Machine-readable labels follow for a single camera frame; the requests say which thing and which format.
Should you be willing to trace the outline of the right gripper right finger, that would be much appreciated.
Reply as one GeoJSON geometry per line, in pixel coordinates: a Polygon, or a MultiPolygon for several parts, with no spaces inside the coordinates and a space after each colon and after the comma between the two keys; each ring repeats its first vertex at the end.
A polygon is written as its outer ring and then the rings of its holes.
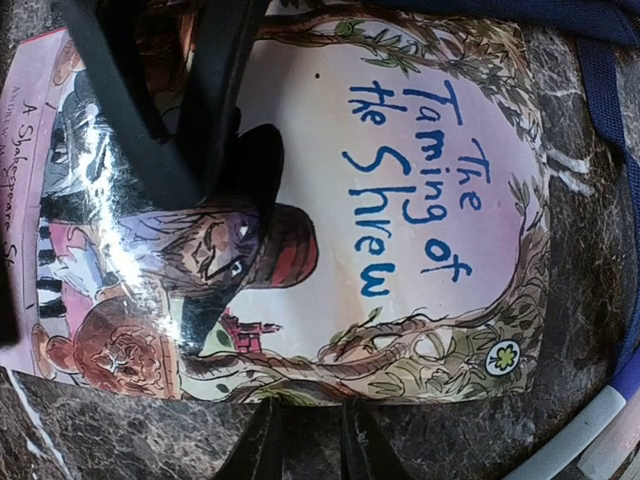
{"type": "Polygon", "coordinates": [[[389,445],[365,403],[347,400],[341,410],[341,475],[343,479],[382,479],[389,445]]]}

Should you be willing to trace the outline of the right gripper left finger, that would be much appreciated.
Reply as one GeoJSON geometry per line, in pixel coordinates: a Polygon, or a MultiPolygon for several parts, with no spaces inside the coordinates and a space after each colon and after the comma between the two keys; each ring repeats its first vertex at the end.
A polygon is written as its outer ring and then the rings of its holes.
{"type": "Polygon", "coordinates": [[[217,472],[217,480],[281,480],[282,416],[277,399],[263,400],[217,472]]]}

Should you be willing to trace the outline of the pink Taming of Shrew book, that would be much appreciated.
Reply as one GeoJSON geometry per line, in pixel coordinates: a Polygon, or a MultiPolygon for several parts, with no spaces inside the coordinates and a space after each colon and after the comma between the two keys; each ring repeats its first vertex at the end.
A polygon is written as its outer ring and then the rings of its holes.
{"type": "Polygon", "coordinates": [[[1,97],[4,367],[116,394],[303,406],[528,391],[546,160],[518,25],[271,5],[231,188],[143,196],[63,29],[1,97]]]}

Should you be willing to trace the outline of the navy blue backpack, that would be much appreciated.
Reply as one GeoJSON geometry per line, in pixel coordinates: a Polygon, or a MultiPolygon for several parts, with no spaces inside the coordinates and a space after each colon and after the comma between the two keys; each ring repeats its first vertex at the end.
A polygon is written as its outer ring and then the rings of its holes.
{"type": "Polygon", "coordinates": [[[432,47],[435,19],[473,31],[492,56],[498,22],[517,22],[533,53],[543,144],[554,182],[551,233],[516,283],[468,324],[437,362],[431,386],[460,400],[554,385],[596,363],[624,398],[639,380],[639,164],[625,143],[616,51],[639,45],[635,1],[358,1],[347,16],[378,19],[432,47]]]}

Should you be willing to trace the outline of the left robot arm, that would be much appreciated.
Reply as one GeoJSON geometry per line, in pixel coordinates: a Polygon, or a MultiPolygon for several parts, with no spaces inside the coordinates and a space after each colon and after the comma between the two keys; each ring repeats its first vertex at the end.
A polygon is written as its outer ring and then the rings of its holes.
{"type": "Polygon", "coordinates": [[[263,1],[63,1],[82,68],[60,106],[54,197],[122,215],[237,196],[271,208],[276,127],[240,131],[236,100],[263,1]]]}

